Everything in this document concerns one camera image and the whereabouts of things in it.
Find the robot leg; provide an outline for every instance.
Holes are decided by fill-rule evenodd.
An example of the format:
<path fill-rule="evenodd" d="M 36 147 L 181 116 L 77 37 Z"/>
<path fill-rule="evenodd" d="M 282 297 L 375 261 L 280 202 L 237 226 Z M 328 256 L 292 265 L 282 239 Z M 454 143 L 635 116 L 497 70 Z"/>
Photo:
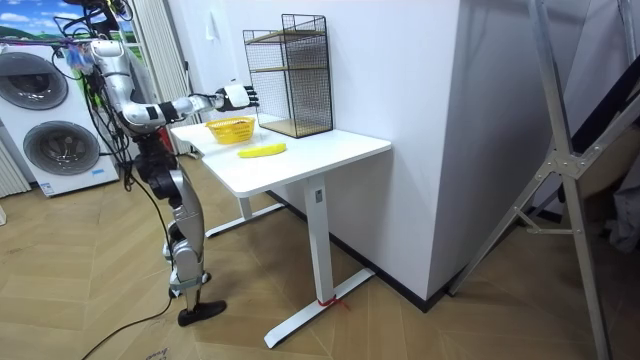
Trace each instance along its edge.
<path fill-rule="evenodd" d="M 227 304 L 220 300 L 212 303 L 200 302 L 200 288 L 204 272 L 204 218 L 200 201 L 184 171 L 170 171 L 171 180 L 179 197 L 171 197 L 169 204 L 173 208 L 173 216 L 178 232 L 173 232 L 172 249 L 174 270 L 171 274 L 170 289 L 185 295 L 187 308 L 178 315 L 178 324 L 186 326 L 196 321 L 218 315 Z M 182 240 L 173 237 L 183 236 Z"/>
<path fill-rule="evenodd" d="M 175 220 L 171 220 L 167 225 L 167 233 L 169 234 L 169 242 L 167 243 L 165 241 L 162 245 L 162 256 L 167 261 L 167 263 L 171 265 L 171 252 L 169 251 L 169 246 L 171 246 L 171 249 L 174 249 L 175 245 L 177 245 L 180 241 L 185 240 L 185 237 L 184 235 L 182 235 L 182 232 L 180 232 L 180 229 L 178 229 L 178 224 L 176 224 Z M 171 283 L 172 279 L 174 279 L 175 282 L 175 277 L 176 274 L 172 272 L 169 275 L 169 283 Z M 202 284 L 206 284 L 209 280 L 211 280 L 211 274 L 205 271 L 202 274 Z M 169 287 L 169 296 L 171 298 L 175 299 L 180 295 L 182 295 L 180 290 L 172 290 L 171 287 Z"/>

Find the yellow basket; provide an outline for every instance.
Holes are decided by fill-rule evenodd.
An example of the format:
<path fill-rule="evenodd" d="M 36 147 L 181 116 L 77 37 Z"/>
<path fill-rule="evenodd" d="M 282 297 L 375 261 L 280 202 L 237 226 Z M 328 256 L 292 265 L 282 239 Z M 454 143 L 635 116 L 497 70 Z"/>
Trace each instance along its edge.
<path fill-rule="evenodd" d="M 253 135 L 256 120 L 248 116 L 209 121 L 205 124 L 220 144 L 247 141 Z"/>

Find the white desk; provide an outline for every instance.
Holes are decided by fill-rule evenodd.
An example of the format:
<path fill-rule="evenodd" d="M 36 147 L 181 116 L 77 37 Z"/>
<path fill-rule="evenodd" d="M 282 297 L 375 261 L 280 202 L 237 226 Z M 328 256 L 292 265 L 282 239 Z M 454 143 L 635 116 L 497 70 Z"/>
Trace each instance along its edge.
<path fill-rule="evenodd" d="M 257 124 L 251 140 L 233 145 L 218 144 L 203 124 L 179 127 L 171 132 L 195 147 L 203 155 L 202 161 L 211 173 L 238 198 L 242 218 L 207 231 L 207 236 L 283 206 L 276 204 L 252 213 L 249 196 L 294 181 L 303 181 L 318 301 L 269 331 L 264 338 L 269 348 L 326 309 L 333 303 L 332 299 L 343 297 L 373 275 L 370 269 L 363 269 L 335 289 L 333 287 L 324 173 L 387 151 L 391 149 L 389 141 L 340 130 L 293 139 L 262 129 Z M 242 148 L 274 143 L 286 143 L 287 150 L 281 154 L 251 159 L 242 159 L 237 155 Z"/>

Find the gray fabric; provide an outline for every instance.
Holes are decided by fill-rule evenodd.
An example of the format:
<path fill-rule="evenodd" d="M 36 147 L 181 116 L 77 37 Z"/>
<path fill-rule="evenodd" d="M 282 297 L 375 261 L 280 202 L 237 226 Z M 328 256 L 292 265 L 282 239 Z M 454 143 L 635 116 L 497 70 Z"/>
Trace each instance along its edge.
<path fill-rule="evenodd" d="M 640 240 L 640 156 L 636 158 L 620 189 L 613 194 L 617 219 L 609 242 L 622 252 L 635 249 Z"/>

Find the wooden floor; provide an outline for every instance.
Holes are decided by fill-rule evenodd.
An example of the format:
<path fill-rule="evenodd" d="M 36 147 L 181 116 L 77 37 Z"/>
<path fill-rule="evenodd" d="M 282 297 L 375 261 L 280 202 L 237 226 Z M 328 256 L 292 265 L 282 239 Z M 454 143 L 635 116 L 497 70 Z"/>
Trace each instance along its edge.
<path fill-rule="evenodd" d="M 208 227 L 239 216 L 235 199 L 184 159 Z M 255 208 L 271 204 L 266 195 Z M 115 328 L 167 303 L 168 265 L 154 209 L 115 183 L 54 199 L 0 200 L 0 359 L 79 359 Z M 165 220 L 169 219 L 164 211 Z M 305 224 L 281 210 L 205 243 L 220 316 L 176 324 L 182 301 L 129 328 L 91 359 L 595 359 L 571 238 L 517 229 L 466 283 L 422 314 L 374 278 L 274 350 L 266 332 L 314 300 Z M 333 247 L 336 282 L 360 265 Z M 596 246 L 616 359 L 640 359 L 640 258 Z"/>

